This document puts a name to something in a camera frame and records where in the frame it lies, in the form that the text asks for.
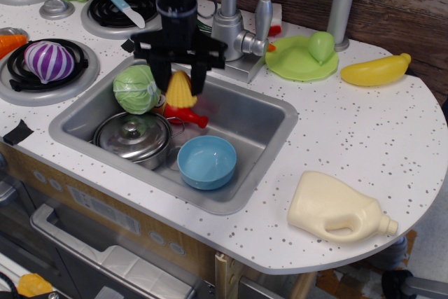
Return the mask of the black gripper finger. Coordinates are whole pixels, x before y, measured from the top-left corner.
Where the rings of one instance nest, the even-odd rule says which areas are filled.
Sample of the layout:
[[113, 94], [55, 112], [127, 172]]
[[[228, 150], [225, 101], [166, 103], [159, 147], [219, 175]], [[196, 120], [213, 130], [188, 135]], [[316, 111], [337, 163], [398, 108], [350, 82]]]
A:
[[192, 96], [202, 93], [207, 71], [208, 65], [205, 61], [198, 61], [191, 66], [190, 78]]
[[151, 57], [149, 65], [153, 73], [156, 85], [161, 91], [167, 91], [170, 78], [172, 77], [172, 61], [171, 57]]

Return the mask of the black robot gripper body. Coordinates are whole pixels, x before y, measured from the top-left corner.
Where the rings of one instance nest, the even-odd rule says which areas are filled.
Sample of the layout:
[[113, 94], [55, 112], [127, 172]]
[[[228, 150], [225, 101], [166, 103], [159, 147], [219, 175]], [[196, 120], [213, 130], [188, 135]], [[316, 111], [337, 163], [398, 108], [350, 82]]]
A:
[[201, 32], [197, 12], [161, 13], [162, 28], [131, 35], [135, 55], [148, 61], [189, 64], [223, 69], [227, 44]]

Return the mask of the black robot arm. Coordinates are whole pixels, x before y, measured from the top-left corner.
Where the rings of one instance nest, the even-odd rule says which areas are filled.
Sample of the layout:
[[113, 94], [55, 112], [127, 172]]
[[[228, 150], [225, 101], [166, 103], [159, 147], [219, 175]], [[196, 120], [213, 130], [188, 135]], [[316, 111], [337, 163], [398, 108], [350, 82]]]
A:
[[197, 7], [197, 0], [157, 0], [161, 30], [131, 36], [134, 56], [147, 61], [162, 91], [168, 89], [173, 63], [191, 66], [193, 96], [202, 93], [208, 71], [225, 67], [228, 45], [200, 31]]

